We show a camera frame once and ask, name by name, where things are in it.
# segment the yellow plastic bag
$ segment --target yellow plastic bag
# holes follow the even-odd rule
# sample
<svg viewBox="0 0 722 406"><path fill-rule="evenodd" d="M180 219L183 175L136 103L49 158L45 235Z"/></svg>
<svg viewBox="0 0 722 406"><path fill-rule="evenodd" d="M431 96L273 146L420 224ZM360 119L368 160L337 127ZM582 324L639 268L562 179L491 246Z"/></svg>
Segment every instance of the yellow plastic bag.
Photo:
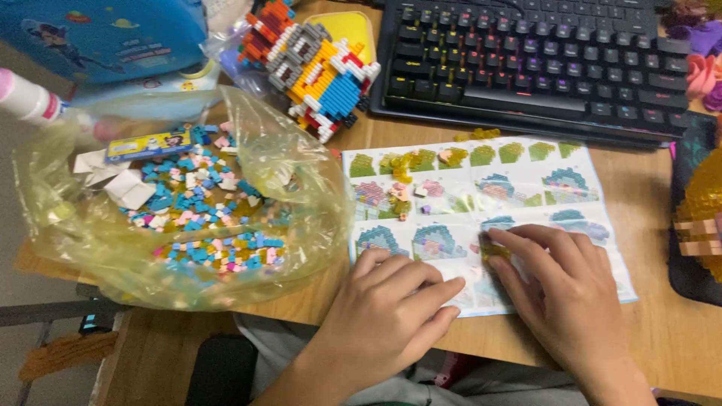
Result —
<svg viewBox="0 0 722 406"><path fill-rule="evenodd" d="M93 275L109 298L138 306L221 311L265 301L307 285L347 255L353 199L336 158L284 114L234 87L118 98L87 108L93 116L136 123L232 121L243 176L266 206L245 225L180 233L135 228L102 188L83 186L70 171L79 123L70 111L14 152L25 221L35 252ZM294 183L287 186L290 174ZM287 224L268 212L288 213ZM285 241L279 269L230 273L159 262L152 251L174 242L224 238L260 230Z"/></svg>

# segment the instruction booklet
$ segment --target instruction booklet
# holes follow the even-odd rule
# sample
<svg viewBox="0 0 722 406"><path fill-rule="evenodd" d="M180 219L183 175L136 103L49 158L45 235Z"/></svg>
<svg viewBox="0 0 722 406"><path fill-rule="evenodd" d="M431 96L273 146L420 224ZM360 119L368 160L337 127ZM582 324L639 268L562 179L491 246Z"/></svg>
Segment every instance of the instruction booklet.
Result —
<svg viewBox="0 0 722 406"><path fill-rule="evenodd" d="M468 155L457 165L438 158L439 152L458 150ZM400 221L389 194L397 182L389 162L407 152L422 159L408 171L411 210ZM493 269L482 264L479 234L529 223L585 233L606 248L619 300L637 300L581 143L500 137L351 150L343 152L343 166L356 199L352 263L365 249L382 248L437 267L444 280L463 276L466 287L447 303L461 309L460 317L515 312Z"/></svg>

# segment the black mouse pad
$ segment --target black mouse pad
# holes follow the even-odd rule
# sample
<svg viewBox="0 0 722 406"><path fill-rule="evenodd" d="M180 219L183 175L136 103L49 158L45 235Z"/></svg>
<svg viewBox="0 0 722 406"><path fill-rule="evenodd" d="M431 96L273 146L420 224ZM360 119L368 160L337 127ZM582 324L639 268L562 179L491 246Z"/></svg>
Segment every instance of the black mouse pad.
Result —
<svg viewBox="0 0 722 406"><path fill-rule="evenodd" d="M677 142L677 158L672 163L672 209L684 199L684 188L696 167L715 148L717 119L707 114L689 112L692 125ZM694 301L722 306L722 283L693 256L682 256L677 232L669 228L669 283L675 292Z"/></svg>

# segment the black keyboard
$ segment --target black keyboard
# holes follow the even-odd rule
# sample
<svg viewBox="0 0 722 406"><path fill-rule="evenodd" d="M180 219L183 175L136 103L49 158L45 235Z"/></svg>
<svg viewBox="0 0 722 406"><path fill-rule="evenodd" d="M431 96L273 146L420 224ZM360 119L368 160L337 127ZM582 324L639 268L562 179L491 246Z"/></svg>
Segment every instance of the black keyboard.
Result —
<svg viewBox="0 0 722 406"><path fill-rule="evenodd" d="M387 0L370 109L665 147L689 125L689 52L647 0Z"/></svg>

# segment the wooden desk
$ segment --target wooden desk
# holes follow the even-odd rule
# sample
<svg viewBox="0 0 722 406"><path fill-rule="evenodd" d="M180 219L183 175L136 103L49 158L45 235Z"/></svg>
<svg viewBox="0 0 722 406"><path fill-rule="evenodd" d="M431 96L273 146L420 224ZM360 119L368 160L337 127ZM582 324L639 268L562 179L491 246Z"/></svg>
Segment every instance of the wooden desk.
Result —
<svg viewBox="0 0 722 406"><path fill-rule="evenodd" d="M378 31L381 12L354 4L302 2L297 21L321 12L348 10L366 13ZM328 147L356 150L449 142L454 134L468 130L361 116L351 130L332 138ZM652 386L722 397L722 308L682 298L667 281L669 151L634 154L591 150L591 157L604 188L619 250L640 297L637 302L622 305L632 354ZM35 256L28 243L20 249L15 266L48 276L79 277L61 264ZM306 289L236 310L320 324L346 269L347 264L331 267L320 272ZM93 282L82 276L80 280ZM528 365L554 365L516 315L458 319L437 347Z"/></svg>

